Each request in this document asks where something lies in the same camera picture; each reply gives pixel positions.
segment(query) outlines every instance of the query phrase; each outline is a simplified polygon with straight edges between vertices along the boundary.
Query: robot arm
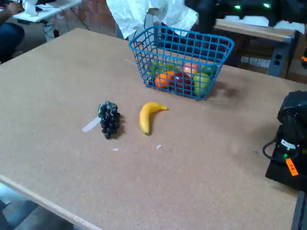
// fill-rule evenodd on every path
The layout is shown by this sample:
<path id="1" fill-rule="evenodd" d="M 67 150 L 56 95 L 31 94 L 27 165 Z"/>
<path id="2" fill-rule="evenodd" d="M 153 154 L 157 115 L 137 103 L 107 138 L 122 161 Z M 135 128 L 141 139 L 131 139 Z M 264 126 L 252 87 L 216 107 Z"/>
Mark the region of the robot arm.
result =
<path id="1" fill-rule="evenodd" d="M 185 0 L 185 5 L 199 13 L 201 33 L 210 33 L 216 18 L 227 15 L 264 16 L 269 26 L 281 20 L 307 23 L 307 0 Z"/>

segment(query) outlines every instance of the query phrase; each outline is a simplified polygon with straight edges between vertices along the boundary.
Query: bunch of grapes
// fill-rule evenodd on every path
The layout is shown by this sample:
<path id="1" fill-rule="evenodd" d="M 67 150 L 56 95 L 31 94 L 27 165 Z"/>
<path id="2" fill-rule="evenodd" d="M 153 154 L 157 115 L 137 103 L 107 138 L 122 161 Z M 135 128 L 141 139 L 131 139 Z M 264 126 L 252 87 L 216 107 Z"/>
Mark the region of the bunch of grapes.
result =
<path id="1" fill-rule="evenodd" d="M 109 101 L 99 105 L 98 117 L 101 118 L 100 124 L 106 139 L 110 139 L 119 128 L 120 113 L 117 112 L 117 109 L 117 105 Z"/>

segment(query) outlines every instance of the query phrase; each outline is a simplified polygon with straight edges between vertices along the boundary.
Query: banana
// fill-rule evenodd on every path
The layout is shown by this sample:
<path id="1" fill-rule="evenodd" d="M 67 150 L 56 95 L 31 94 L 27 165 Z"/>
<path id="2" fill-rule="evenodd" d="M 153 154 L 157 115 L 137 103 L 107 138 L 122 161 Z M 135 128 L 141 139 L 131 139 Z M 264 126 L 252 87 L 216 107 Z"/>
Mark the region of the banana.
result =
<path id="1" fill-rule="evenodd" d="M 146 103 L 140 112 L 140 127 L 143 133 L 149 135 L 150 133 L 150 114 L 160 111 L 168 110 L 167 106 L 160 105 L 157 102 Z"/>

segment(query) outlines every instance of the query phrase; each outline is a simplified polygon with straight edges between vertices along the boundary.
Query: red apple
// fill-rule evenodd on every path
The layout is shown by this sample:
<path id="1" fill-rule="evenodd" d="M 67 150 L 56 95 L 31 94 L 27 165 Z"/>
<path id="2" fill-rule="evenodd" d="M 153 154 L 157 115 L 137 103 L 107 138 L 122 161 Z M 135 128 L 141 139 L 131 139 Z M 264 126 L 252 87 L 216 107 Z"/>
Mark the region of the red apple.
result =
<path id="1" fill-rule="evenodd" d="M 183 88 L 184 94 L 190 94 L 192 89 L 192 80 L 186 73 L 176 73 L 174 76 L 173 85 L 176 83 L 176 92 L 182 93 Z"/>
<path id="2" fill-rule="evenodd" d="M 199 66 L 197 64 L 190 63 L 190 62 L 183 63 L 183 72 L 188 74 L 190 77 L 191 77 L 191 74 L 193 73 L 199 73 L 198 69 L 199 69 Z"/>

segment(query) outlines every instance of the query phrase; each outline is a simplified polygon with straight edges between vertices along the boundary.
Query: orange label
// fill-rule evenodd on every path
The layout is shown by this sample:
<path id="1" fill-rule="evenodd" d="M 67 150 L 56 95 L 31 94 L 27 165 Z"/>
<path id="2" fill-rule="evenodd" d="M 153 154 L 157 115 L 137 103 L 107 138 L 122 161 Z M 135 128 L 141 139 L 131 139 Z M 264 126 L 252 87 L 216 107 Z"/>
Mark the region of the orange label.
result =
<path id="1" fill-rule="evenodd" d="M 297 172 L 297 170 L 296 170 L 296 168 L 295 168 L 295 166 L 294 166 L 292 160 L 291 160 L 290 158 L 288 158 L 288 159 L 286 159 L 286 163 L 287 163 L 287 165 L 288 165 L 288 168 L 289 168 L 289 170 L 290 170 L 291 175 L 292 175 L 292 176 L 297 176 L 297 175 L 298 175 L 298 172 Z"/>

